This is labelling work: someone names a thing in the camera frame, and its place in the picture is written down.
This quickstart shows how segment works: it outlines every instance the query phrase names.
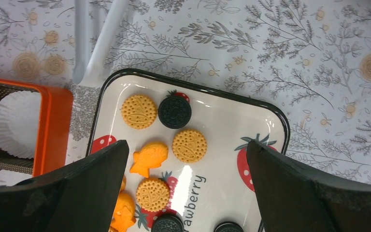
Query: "strawberry illustration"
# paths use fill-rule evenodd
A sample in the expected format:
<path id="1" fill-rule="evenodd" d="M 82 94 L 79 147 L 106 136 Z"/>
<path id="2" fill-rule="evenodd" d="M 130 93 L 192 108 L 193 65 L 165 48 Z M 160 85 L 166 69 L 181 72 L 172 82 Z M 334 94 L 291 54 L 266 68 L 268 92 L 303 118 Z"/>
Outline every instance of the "strawberry illustration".
<path id="1" fill-rule="evenodd" d="M 169 91 L 169 95 L 167 95 L 167 97 L 169 97 L 169 96 L 178 96 L 178 97 L 182 97 L 182 98 L 184 98 L 188 103 L 190 103 L 190 98 L 189 98 L 185 93 L 177 92 L 177 90 Z"/>
<path id="2" fill-rule="evenodd" d="M 259 134 L 257 134 L 255 140 L 259 141 L 262 144 L 267 145 L 269 148 L 276 150 L 273 148 L 271 145 L 274 145 L 276 141 L 271 141 L 268 142 L 268 139 L 270 138 L 270 135 L 268 134 L 265 138 L 262 140 L 259 139 Z M 244 140 L 246 143 L 237 147 L 234 151 L 238 151 L 237 155 L 237 168 L 238 168 L 238 173 L 240 174 L 241 179 L 247 185 L 249 189 L 254 191 L 254 185 L 252 184 L 252 179 L 251 179 L 251 174 L 249 172 L 249 167 L 248 167 L 248 162 L 247 162 L 247 146 L 248 143 L 253 140 L 249 137 L 242 137 L 242 140 Z"/>
<path id="3" fill-rule="evenodd" d="M 112 144 L 116 141 L 117 141 L 116 138 L 114 138 L 112 135 L 104 135 L 96 139 L 95 141 L 93 141 L 90 154 L 93 154 L 99 150 L 102 150 L 103 148 L 107 147 L 109 144 Z"/>
<path id="4" fill-rule="evenodd" d="M 165 173 L 161 173 L 162 175 L 162 178 L 160 178 L 160 180 L 162 181 L 165 181 L 167 186 L 170 188 L 170 199 L 169 199 L 169 203 L 167 204 L 167 206 L 158 211 L 158 212 L 149 212 L 143 208 L 141 208 L 138 204 L 136 204 L 136 214 L 137 216 L 135 216 L 138 220 L 137 220 L 137 226 L 139 228 L 141 228 L 142 226 L 147 230 L 149 231 L 149 228 L 152 227 L 154 221 L 161 215 L 163 214 L 166 214 L 166 213 L 169 213 L 169 214 L 177 214 L 177 212 L 175 210 L 172 210 L 171 209 L 171 199 L 174 195 L 174 190 L 175 190 L 175 187 L 177 186 L 177 178 L 171 176 L 172 172 L 165 172 Z"/>

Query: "orange basket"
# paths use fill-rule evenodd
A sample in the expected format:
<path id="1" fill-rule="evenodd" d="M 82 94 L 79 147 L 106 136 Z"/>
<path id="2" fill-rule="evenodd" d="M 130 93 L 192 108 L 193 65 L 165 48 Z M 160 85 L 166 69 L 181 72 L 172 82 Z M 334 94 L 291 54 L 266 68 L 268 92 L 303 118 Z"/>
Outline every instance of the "orange basket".
<path id="1" fill-rule="evenodd" d="M 39 176 L 65 165 L 73 95 L 67 89 L 0 79 L 0 100 L 16 91 L 42 97 L 34 159 L 21 159 L 0 149 L 0 170 Z"/>

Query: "tablecloth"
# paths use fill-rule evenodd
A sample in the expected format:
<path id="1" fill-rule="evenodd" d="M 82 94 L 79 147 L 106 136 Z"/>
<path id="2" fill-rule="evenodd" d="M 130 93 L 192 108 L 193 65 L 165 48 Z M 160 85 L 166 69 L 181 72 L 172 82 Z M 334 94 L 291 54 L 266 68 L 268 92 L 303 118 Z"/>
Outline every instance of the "tablecloth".
<path id="1" fill-rule="evenodd" d="M 91 46 L 111 0 L 90 0 Z M 137 68 L 263 100 L 287 156 L 371 184 L 371 0 L 129 0 L 105 78 Z M 74 1 L 0 0 L 0 78 L 74 94 L 67 163 L 85 156 L 100 90 L 74 85 Z"/>

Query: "black tray rim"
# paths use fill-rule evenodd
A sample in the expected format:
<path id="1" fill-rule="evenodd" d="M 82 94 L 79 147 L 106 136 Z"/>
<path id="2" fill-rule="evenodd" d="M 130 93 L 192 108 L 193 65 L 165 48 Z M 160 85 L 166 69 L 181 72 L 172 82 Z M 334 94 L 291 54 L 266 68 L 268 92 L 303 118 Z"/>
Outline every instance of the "black tray rim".
<path id="1" fill-rule="evenodd" d="M 187 89 L 194 90 L 194 91 L 197 91 L 197 92 L 206 93 L 206 94 L 210 94 L 210 95 L 217 96 L 217 97 L 220 97 L 220 98 L 225 98 L 225 99 L 236 101 L 236 102 L 242 102 L 242 103 L 245 103 L 245 104 L 258 106 L 258 107 L 270 110 L 271 112 L 273 112 L 274 114 L 277 115 L 277 117 L 280 119 L 280 121 L 282 123 L 282 126 L 284 128 L 285 140 L 284 140 L 284 143 L 282 145 L 281 153 L 282 154 L 286 153 L 286 150 L 288 148 L 288 142 L 289 142 L 290 135 L 291 135 L 289 122 L 288 122 L 288 119 L 286 118 L 285 114 L 278 107 L 276 107 L 275 105 L 273 105 L 271 103 L 267 103 L 265 101 L 255 100 L 255 99 L 252 99 L 252 98 L 244 97 L 244 96 L 233 94 L 233 93 L 228 93 L 228 92 L 218 90 L 218 89 L 214 89 L 214 88 L 211 88 L 211 87 L 201 86 L 201 85 L 193 84 L 191 82 L 186 82 L 186 81 L 183 81 L 183 80 L 170 78 L 170 77 L 163 76 L 163 75 L 160 75 L 160 74 L 155 74 L 155 73 L 152 73 L 152 72 L 147 72 L 147 71 L 143 71 L 143 70 L 139 70 L 139 69 L 130 69 L 129 68 L 129 69 L 121 69 L 121 70 L 118 70 L 118 71 L 112 73 L 106 79 L 103 86 L 101 87 L 99 100 L 98 100 L 98 103 L 96 105 L 95 116 L 94 116 L 94 120 L 93 120 L 92 129 L 90 131 L 90 137 L 89 137 L 89 142 L 88 142 L 88 145 L 87 145 L 87 150 L 86 150 L 85 157 L 90 155 L 90 150 L 92 149 L 94 132 L 96 131 L 96 125 L 97 125 L 98 118 L 99 118 L 99 109 L 101 107 L 101 101 L 103 100 L 103 94 L 104 94 L 105 90 L 107 89 L 107 87 L 114 80 L 116 80 L 117 78 L 123 77 L 123 76 L 127 76 L 127 75 L 136 75 L 136 76 L 147 78 L 147 79 L 150 79 L 150 80 L 160 81 L 160 82 L 163 82 L 163 83 L 166 83 L 166 84 L 169 84 L 169 85 L 178 86 L 178 87 L 182 87 L 182 88 L 187 88 Z M 263 229 L 264 229 L 264 226 L 263 226 L 263 222 L 261 220 L 258 232 L 263 231 Z"/>

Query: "white tray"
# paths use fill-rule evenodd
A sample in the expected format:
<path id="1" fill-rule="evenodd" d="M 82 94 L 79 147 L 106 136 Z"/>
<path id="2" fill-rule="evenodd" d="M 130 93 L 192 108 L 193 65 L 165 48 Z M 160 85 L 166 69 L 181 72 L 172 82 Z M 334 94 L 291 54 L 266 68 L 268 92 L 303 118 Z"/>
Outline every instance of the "white tray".
<path id="1" fill-rule="evenodd" d="M 196 163 L 180 162 L 172 153 L 171 143 L 176 133 L 157 118 L 148 128 L 132 129 L 120 114 L 123 101 L 133 94 L 144 94 L 158 106 L 168 95 L 177 90 L 190 98 L 192 116 L 183 129 L 199 130 L 206 138 L 208 149 L 204 158 Z M 237 157 L 246 164 L 245 148 L 248 137 L 268 142 L 276 150 L 285 153 L 289 139 L 286 117 L 275 106 L 253 99 L 205 88 L 139 70 L 122 70 L 114 73 L 103 86 L 93 131 L 90 137 L 96 144 L 107 145 L 116 140 L 127 140 L 130 147 L 126 165 L 126 191 L 135 200 L 137 185 L 143 179 L 129 173 L 134 151 L 152 140 L 160 140 L 169 146 L 169 157 L 150 175 L 177 182 L 171 209 L 183 220 L 185 231 L 212 232 L 223 221 L 238 223 L 245 232 L 256 232 L 261 217 L 255 193 L 249 185 L 248 166 L 237 167 Z M 150 220 L 162 214 L 150 214 L 137 205 L 137 223 L 128 232 L 145 232 Z"/>

